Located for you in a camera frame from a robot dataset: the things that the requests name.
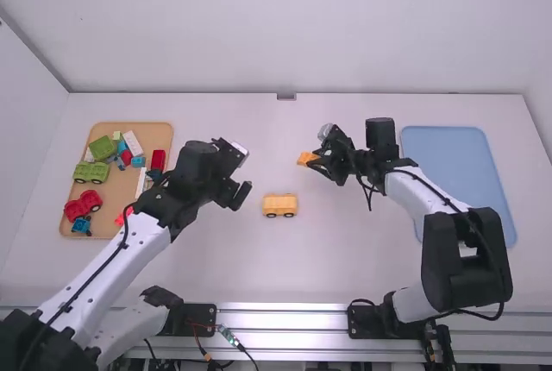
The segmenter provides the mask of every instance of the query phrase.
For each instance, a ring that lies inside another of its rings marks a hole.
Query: orange block
[[[297,160],[297,165],[307,167],[307,162],[317,160],[318,158],[320,158],[320,156],[313,153],[301,153]]]

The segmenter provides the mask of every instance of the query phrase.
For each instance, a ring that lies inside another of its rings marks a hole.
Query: blue mat
[[[474,127],[405,127],[403,156],[454,198],[473,207],[492,207],[502,219],[506,247],[518,235],[485,133]],[[422,231],[416,231],[421,242]]]

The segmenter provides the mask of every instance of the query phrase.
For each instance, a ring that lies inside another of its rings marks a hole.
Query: metal rail
[[[423,361],[417,341],[350,339],[346,305],[223,303],[217,307],[216,321],[230,327],[259,361]],[[12,309],[0,308],[0,318]],[[492,307],[483,312],[492,313]],[[551,311],[506,311],[497,322],[466,315],[440,322],[450,328],[459,363],[552,364]],[[155,336],[149,341],[159,358],[201,359],[193,338]],[[203,338],[202,344],[216,359],[246,359],[218,334]],[[150,354],[143,344],[126,356],[149,358]]]

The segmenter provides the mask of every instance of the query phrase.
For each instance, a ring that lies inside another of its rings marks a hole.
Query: black mounting bracket
[[[216,305],[183,304],[169,311],[160,336],[194,336],[206,338],[216,332]]]
[[[347,309],[351,339],[415,339],[425,332],[425,322],[402,324],[386,314],[384,305],[351,305]]]

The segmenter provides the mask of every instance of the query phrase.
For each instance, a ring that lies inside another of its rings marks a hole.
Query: white block
[[[92,155],[92,151],[90,151],[89,148],[86,149],[84,161],[94,162],[94,156]]]
[[[147,168],[145,167],[140,168],[140,177],[138,177],[138,185],[136,186],[136,194],[135,194],[136,199],[138,199],[138,197],[140,197],[140,195],[145,190],[144,186],[146,184],[146,171],[147,171]]]
[[[125,132],[122,135],[122,138],[127,143],[127,146],[129,147],[130,153],[133,157],[140,157],[144,155],[144,150],[141,149],[141,145],[138,142],[134,131]]]

